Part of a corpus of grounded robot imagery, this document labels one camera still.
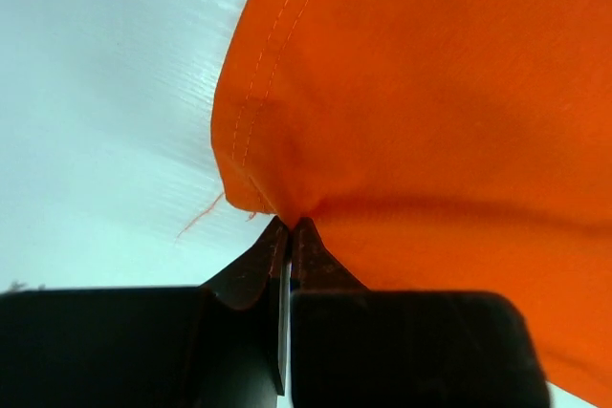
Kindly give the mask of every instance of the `seam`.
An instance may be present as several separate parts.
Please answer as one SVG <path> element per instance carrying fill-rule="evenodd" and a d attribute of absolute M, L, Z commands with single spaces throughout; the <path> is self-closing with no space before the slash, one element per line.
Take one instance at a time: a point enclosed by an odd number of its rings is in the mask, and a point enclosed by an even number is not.
<path fill-rule="evenodd" d="M 289 40 L 291 39 L 295 31 L 295 26 L 297 26 L 297 23 L 299 22 L 299 19 L 302 17 L 302 14 L 306 10 L 306 7 L 308 6 L 309 2 L 310 0 L 306 0 L 304 2 L 302 9 L 299 11 L 299 13 L 297 14 L 297 17 L 295 18 L 294 24 L 292 25 L 291 30 L 289 31 L 289 34 L 287 35 L 287 38 L 285 39 L 285 41 L 283 42 L 283 45 L 280 47 L 280 50 L 278 51 L 278 55 L 276 56 L 274 67 L 272 69 L 272 73 L 270 74 L 270 80 L 268 81 L 268 87 L 266 89 L 266 94 L 264 95 L 263 99 L 261 99 L 261 102 L 259 103 L 259 106 L 257 107 L 257 110 L 255 111 L 255 115 L 253 116 L 253 119 L 251 122 L 251 127 L 249 129 L 249 135 L 247 136 L 247 147 L 245 148 L 245 153 L 244 153 L 244 156 L 242 157 L 242 167 L 244 167 L 245 163 L 247 162 L 247 156 L 249 155 L 249 147 L 251 145 L 252 131 L 257 121 L 257 118 L 259 116 L 259 113 L 261 112 L 261 109 L 263 108 L 264 104 L 268 100 L 268 95 L 270 94 L 270 90 L 272 88 L 274 75 L 276 74 L 276 69 L 278 68 L 278 63 L 280 62 L 280 58 L 283 55 L 283 52 L 285 51 L 285 48 L 287 47 L 287 44 L 289 43 Z"/>
<path fill-rule="evenodd" d="M 255 185 L 255 182 L 252 181 L 251 177 L 249 177 L 249 182 L 251 183 L 252 189 L 257 192 L 256 194 L 257 194 L 257 199 L 259 200 L 259 205 L 261 206 L 261 212 L 265 214 L 267 207 L 264 204 L 263 195 L 261 194 L 261 191 L 259 191 L 259 188 L 257 188 L 257 185 Z"/>
<path fill-rule="evenodd" d="M 259 65 L 261 64 L 261 59 L 263 58 L 264 53 L 268 49 L 268 45 L 270 44 L 270 39 L 272 38 L 272 34 L 274 33 L 274 30 L 276 29 L 276 26 L 278 25 L 278 21 L 280 20 L 280 17 L 283 15 L 283 12 L 287 8 L 288 4 L 289 4 L 289 0 L 285 0 L 285 3 L 283 4 L 282 8 L 278 12 L 278 15 L 276 16 L 276 19 L 274 20 L 272 29 L 270 30 L 270 33 L 268 34 L 268 38 L 266 39 L 266 43 L 264 44 L 264 47 L 261 49 L 261 53 L 259 53 L 259 57 L 257 58 L 257 64 L 255 64 L 255 70 L 252 74 L 251 83 L 249 84 L 249 90 L 247 92 L 247 96 L 245 97 L 245 100 L 242 102 L 242 106 L 240 107 L 240 110 L 238 111 L 238 118 L 236 119 L 236 125 L 233 128 L 233 142 L 231 145 L 231 159 L 232 160 L 234 159 L 235 153 L 236 153 L 236 140 L 238 137 L 238 127 L 240 125 L 240 119 L 242 118 L 242 114 L 244 113 L 244 110 L 247 107 L 247 102 L 251 98 L 252 86 L 253 86 L 253 83 L 255 82 L 255 77 L 257 76 L 257 72 L 259 71 Z"/>

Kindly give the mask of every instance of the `orange cloth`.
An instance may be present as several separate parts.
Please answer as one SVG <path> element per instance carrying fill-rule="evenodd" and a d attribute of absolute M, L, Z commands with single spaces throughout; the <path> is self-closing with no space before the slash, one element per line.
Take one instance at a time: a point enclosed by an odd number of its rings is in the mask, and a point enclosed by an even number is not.
<path fill-rule="evenodd" d="M 500 292 L 612 406 L 612 0 L 249 0 L 212 143 L 235 206 L 373 289 Z"/>

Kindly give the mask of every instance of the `orange thread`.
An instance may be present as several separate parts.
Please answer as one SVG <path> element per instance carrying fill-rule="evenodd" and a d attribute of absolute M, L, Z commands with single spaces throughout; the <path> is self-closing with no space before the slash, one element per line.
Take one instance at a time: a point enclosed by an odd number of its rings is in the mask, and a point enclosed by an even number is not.
<path fill-rule="evenodd" d="M 210 212 L 212 212 L 212 210 L 215 208 L 215 206 L 221 201 L 221 198 L 223 198 L 225 195 L 226 195 L 225 193 L 221 193 L 219 196 L 217 196 L 217 199 L 214 200 L 214 202 L 209 207 L 206 208 L 206 210 L 204 210 L 202 213 L 200 213 L 200 215 L 198 215 L 195 219 L 193 219 L 191 222 L 189 222 L 189 225 L 187 225 L 185 228 L 183 228 L 183 230 L 176 237 L 177 241 L 181 238 L 181 236 L 183 236 L 183 233 L 185 233 L 186 231 L 189 231 L 189 229 L 192 226 L 194 226 L 202 217 L 204 217 L 205 215 L 207 215 Z"/>
<path fill-rule="evenodd" d="M 266 205 L 264 204 L 264 200 L 261 195 L 261 192 L 259 191 L 259 188 L 257 188 L 257 185 L 255 185 L 255 182 L 252 181 L 252 178 L 249 178 L 249 182 L 251 183 L 252 188 L 257 192 L 257 199 L 259 200 L 259 206 L 261 207 L 261 212 L 265 214 Z"/>
<path fill-rule="evenodd" d="M 270 94 L 270 89 L 272 88 L 272 82 L 273 82 L 273 79 L 274 79 L 274 75 L 276 74 L 276 69 L 278 68 L 278 63 L 280 62 L 280 57 L 282 56 L 283 51 L 287 47 L 287 44 L 289 43 L 289 40 L 291 39 L 291 36 L 294 33 L 295 26 L 297 26 L 297 22 L 299 21 L 299 18 L 302 17 L 302 13 L 306 10 L 306 6 L 308 5 L 309 1 L 310 0 L 306 0 L 304 2 L 302 10 L 300 10 L 299 13 L 297 14 L 297 17 L 295 18 L 294 24 L 292 25 L 291 30 L 289 31 L 289 34 L 287 35 L 287 38 L 283 42 L 282 47 L 280 47 L 280 51 L 278 52 L 278 56 L 276 57 L 276 61 L 274 63 L 274 67 L 272 69 L 272 73 L 270 74 L 270 80 L 268 81 L 268 88 L 266 89 L 266 94 L 264 95 L 264 98 L 259 103 L 259 106 L 257 107 L 257 110 L 255 112 L 255 115 L 252 118 L 251 128 L 249 129 L 249 135 L 247 136 L 247 148 L 245 149 L 245 154 L 242 157 L 242 167 L 244 167 L 246 162 L 247 162 L 247 155 L 249 154 L 249 147 L 251 145 L 252 130 L 253 130 L 253 127 L 255 125 L 255 122 L 257 121 L 257 117 L 259 116 L 259 112 L 261 112 L 261 109 L 264 106 L 264 103 L 266 102 L 266 100 L 268 99 L 268 95 Z"/>
<path fill-rule="evenodd" d="M 247 102 L 251 98 L 252 85 L 255 82 L 255 77 L 257 76 L 257 71 L 259 70 L 259 65 L 261 64 L 261 59 L 264 56 L 264 52 L 266 52 L 266 50 L 268 49 L 268 44 L 270 43 L 270 39 L 272 38 L 272 34 L 274 33 L 274 30 L 276 29 L 276 26 L 278 25 L 278 21 L 280 20 L 280 17 L 282 16 L 283 12 L 287 8 L 287 4 L 289 4 L 289 0 L 285 0 L 285 3 L 283 4 L 283 7 L 280 9 L 280 12 L 276 16 L 276 19 L 274 20 L 274 24 L 272 26 L 272 30 L 268 34 L 268 38 L 266 39 L 266 43 L 264 44 L 264 47 L 261 50 L 261 53 L 259 54 L 259 57 L 257 58 L 257 64 L 255 65 L 255 71 L 254 71 L 254 73 L 252 75 L 251 83 L 249 84 L 249 91 L 247 92 L 247 96 L 245 97 L 245 100 L 242 103 L 242 106 L 240 107 L 240 110 L 238 111 L 238 118 L 236 119 L 236 125 L 233 128 L 233 144 L 231 145 L 231 159 L 232 160 L 234 159 L 234 155 L 235 155 L 235 152 L 236 152 L 236 139 L 238 137 L 238 126 L 240 125 L 240 119 L 242 118 L 242 114 L 243 114 L 245 108 L 247 107 Z"/>

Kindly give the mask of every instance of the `loose thread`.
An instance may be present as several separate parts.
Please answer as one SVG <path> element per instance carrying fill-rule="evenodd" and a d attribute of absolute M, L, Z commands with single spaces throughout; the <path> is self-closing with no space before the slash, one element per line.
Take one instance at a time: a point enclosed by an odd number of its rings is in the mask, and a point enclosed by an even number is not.
<path fill-rule="evenodd" d="M 205 215 L 209 214 L 210 212 L 212 212 L 212 210 L 215 208 L 215 206 L 221 201 L 221 199 L 226 196 L 225 192 L 221 193 L 219 196 L 217 196 L 217 199 L 214 200 L 214 202 L 207 207 L 203 212 L 200 213 L 200 215 L 198 215 L 197 217 L 195 217 L 191 222 L 189 222 L 189 224 L 183 228 L 183 230 L 179 233 L 179 235 L 176 237 L 176 240 L 178 241 L 179 239 L 181 239 L 181 236 L 183 236 L 183 234 L 187 231 L 189 231 L 189 229 L 194 226 L 202 217 L 204 217 Z"/>

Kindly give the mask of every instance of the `white surface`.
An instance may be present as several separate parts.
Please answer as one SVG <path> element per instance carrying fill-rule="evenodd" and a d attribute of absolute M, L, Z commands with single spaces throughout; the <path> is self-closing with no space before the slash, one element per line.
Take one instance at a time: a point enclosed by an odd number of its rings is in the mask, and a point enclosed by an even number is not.
<path fill-rule="evenodd" d="M 270 219 L 225 203 L 175 244 L 222 191 L 210 110 L 245 1 L 0 0 L 0 290 L 199 284 L 251 245 Z"/>

